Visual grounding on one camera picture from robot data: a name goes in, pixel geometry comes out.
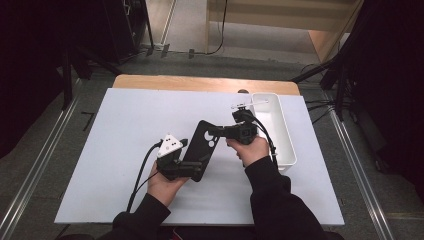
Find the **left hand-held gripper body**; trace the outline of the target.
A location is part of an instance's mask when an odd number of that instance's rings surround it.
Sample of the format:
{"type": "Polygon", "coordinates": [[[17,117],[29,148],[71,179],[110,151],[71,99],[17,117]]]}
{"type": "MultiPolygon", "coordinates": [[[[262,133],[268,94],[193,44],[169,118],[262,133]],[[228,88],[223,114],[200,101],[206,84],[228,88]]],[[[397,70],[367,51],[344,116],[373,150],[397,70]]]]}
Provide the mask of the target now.
{"type": "Polygon", "coordinates": [[[183,148],[180,140],[167,134],[157,153],[157,170],[170,181],[180,177],[180,155],[183,148]]]}

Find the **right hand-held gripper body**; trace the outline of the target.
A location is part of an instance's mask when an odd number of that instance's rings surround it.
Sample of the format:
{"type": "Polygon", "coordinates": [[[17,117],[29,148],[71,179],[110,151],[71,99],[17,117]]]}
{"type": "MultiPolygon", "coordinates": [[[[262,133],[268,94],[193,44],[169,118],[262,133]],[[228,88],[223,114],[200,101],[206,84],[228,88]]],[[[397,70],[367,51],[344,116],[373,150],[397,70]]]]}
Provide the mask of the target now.
{"type": "Polygon", "coordinates": [[[246,104],[238,104],[235,108],[236,111],[232,113],[232,116],[236,124],[226,126],[229,132],[227,139],[234,139],[243,145],[249,145],[258,135],[259,130],[267,134],[265,126],[246,104]]]}

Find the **black phone case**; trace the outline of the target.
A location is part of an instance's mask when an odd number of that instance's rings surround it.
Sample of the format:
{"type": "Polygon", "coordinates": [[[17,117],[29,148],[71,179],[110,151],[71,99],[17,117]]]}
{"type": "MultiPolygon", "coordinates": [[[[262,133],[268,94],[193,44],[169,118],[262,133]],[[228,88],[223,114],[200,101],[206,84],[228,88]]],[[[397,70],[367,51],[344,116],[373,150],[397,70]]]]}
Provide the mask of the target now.
{"type": "Polygon", "coordinates": [[[202,179],[206,167],[220,139],[220,137],[210,136],[208,134],[207,130],[209,127],[215,127],[215,125],[204,120],[201,120],[198,123],[183,158],[183,162],[185,164],[188,162],[203,163],[202,172],[194,172],[192,170],[190,173],[191,179],[195,182],[199,182],[202,179]]]}

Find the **white plastic bin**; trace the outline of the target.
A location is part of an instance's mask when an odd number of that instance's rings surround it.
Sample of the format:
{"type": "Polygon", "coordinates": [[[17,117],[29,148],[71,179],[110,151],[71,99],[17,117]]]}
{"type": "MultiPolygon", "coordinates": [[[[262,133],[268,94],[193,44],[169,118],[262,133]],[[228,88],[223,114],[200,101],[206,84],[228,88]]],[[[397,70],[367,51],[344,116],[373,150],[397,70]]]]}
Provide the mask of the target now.
{"type": "Polygon", "coordinates": [[[251,96],[255,117],[264,125],[274,146],[278,170],[285,173],[296,162],[279,97],[274,93],[254,93],[251,96]]]}

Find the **person's right hand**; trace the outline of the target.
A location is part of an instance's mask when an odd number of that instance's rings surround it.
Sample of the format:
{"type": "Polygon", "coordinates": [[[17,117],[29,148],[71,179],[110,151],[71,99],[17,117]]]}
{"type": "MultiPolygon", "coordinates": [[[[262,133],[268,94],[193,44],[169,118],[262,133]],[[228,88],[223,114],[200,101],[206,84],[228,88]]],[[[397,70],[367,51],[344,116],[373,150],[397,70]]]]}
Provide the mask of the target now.
{"type": "Polygon", "coordinates": [[[245,167],[269,155],[268,142],[260,136],[256,136],[249,145],[243,145],[234,139],[227,139],[226,143],[236,151],[245,167]]]}

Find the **person's left hand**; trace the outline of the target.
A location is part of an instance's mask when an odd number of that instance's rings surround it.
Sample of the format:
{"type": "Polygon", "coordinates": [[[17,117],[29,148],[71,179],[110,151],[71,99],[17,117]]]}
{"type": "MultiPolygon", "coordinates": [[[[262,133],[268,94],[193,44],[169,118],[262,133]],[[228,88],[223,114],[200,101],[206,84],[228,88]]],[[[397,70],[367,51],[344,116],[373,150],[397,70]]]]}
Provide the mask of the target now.
{"type": "Polygon", "coordinates": [[[147,193],[155,197],[166,207],[169,207],[174,200],[177,192],[188,181],[188,178],[177,178],[168,180],[157,171],[157,164],[154,163],[147,183],[147,193]]]}

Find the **wooden table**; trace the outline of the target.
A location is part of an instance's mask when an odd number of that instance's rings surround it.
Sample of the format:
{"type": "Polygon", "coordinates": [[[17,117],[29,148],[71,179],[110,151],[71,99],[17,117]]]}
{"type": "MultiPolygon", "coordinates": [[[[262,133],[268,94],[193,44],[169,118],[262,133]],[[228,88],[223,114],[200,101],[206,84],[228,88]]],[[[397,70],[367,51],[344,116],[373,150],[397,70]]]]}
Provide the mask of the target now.
{"type": "Polygon", "coordinates": [[[298,86],[293,82],[168,75],[122,74],[115,78],[113,87],[228,93],[247,90],[249,93],[271,92],[278,95],[300,95],[298,86]]]}

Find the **white board table cover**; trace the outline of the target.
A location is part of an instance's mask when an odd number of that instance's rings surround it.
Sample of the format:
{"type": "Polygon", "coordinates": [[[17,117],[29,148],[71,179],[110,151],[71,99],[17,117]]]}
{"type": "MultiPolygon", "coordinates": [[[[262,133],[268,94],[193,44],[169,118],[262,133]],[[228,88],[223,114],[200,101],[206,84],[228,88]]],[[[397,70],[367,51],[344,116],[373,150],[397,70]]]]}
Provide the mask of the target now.
{"type": "MultiPolygon", "coordinates": [[[[253,106],[253,94],[107,90],[79,157],[55,221],[59,224],[109,223],[134,210],[145,194],[137,181],[148,178],[156,159],[150,147],[166,134],[191,138],[199,121],[233,124],[235,106],[253,106]]],[[[319,222],[344,222],[305,102],[277,95],[297,162],[285,173],[291,191],[319,222]]],[[[168,225],[241,226],[253,222],[251,187],[240,160],[224,141],[216,149],[200,182],[188,181],[170,206],[168,225]]]]}

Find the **black tripod stand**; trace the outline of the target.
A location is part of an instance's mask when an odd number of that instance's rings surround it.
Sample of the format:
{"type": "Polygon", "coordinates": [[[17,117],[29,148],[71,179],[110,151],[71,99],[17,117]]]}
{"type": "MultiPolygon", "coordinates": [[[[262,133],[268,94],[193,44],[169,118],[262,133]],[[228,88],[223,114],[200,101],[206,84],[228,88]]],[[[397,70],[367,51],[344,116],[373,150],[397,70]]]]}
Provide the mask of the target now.
{"type": "Polygon", "coordinates": [[[348,82],[348,68],[345,64],[345,60],[346,54],[343,51],[340,51],[330,60],[291,79],[291,82],[298,84],[318,73],[325,71],[325,74],[320,81],[320,86],[322,90],[330,90],[334,85],[337,86],[334,107],[336,116],[341,122],[344,121],[342,109],[345,90],[348,82]]]}
{"type": "Polygon", "coordinates": [[[64,101],[62,106],[63,110],[66,110],[70,106],[73,99],[71,68],[74,68],[80,77],[84,79],[91,78],[92,71],[88,66],[87,59],[99,64],[101,67],[113,73],[115,76],[122,74],[118,68],[114,67],[106,60],[96,55],[93,51],[82,46],[65,45],[61,52],[64,93],[64,101]]]}

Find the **black equipment cabinet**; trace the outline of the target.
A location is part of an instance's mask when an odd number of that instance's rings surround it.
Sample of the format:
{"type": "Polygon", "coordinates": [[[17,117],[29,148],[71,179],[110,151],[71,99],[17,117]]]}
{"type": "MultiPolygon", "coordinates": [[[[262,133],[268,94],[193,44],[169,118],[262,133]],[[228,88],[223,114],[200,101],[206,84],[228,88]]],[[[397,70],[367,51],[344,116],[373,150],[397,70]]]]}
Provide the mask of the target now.
{"type": "Polygon", "coordinates": [[[139,51],[147,24],[145,0],[102,0],[106,13],[107,59],[120,63],[139,51]]]}

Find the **dark curtain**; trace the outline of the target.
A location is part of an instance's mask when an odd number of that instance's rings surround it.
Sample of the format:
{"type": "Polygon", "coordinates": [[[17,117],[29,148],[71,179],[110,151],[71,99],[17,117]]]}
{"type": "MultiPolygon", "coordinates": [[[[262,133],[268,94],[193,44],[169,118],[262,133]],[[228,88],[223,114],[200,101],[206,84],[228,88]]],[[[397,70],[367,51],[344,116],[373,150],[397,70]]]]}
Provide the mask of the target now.
{"type": "Polygon", "coordinates": [[[61,52],[82,46],[96,0],[0,0],[0,158],[63,93],[61,52]]]}
{"type": "Polygon", "coordinates": [[[376,154],[424,202],[424,0],[364,0],[351,37],[353,95],[384,140],[376,154]]]}

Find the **light wooden shelf frame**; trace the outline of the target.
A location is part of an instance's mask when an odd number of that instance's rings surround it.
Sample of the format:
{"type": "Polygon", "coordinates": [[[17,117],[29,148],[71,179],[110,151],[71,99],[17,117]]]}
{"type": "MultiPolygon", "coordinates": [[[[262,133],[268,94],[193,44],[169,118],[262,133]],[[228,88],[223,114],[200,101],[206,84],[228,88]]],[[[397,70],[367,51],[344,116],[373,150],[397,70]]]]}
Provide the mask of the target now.
{"type": "Polygon", "coordinates": [[[349,33],[364,0],[206,0],[206,25],[226,22],[307,30],[321,62],[349,33]]]}

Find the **aluminium floor rail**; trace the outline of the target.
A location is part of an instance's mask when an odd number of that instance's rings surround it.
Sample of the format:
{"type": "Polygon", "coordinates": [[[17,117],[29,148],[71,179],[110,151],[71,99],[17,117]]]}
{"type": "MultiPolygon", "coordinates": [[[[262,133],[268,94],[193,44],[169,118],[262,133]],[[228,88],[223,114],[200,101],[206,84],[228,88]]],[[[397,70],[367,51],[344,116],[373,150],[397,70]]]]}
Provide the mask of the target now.
{"type": "Polygon", "coordinates": [[[338,119],[334,110],[330,116],[379,240],[396,240],[345,124],[338,119]]]}
{"type": "Polygon", "coordinates": [[[30,164],[30,169],[19,184],[18,190],[11,198],[10,203],[5,209],[4,215],[0,217],[0,240],[9,240],[11,238],[74,112],[83,85],[84,81],[82,79],[77,79],[76,82],[71,85],[74,96],[71,98],[69,105],[64,110],[61,110],[54,118],[54,124],[49,129],[48,135],[43,141],[42,146],[36,152],[30,164]]]}

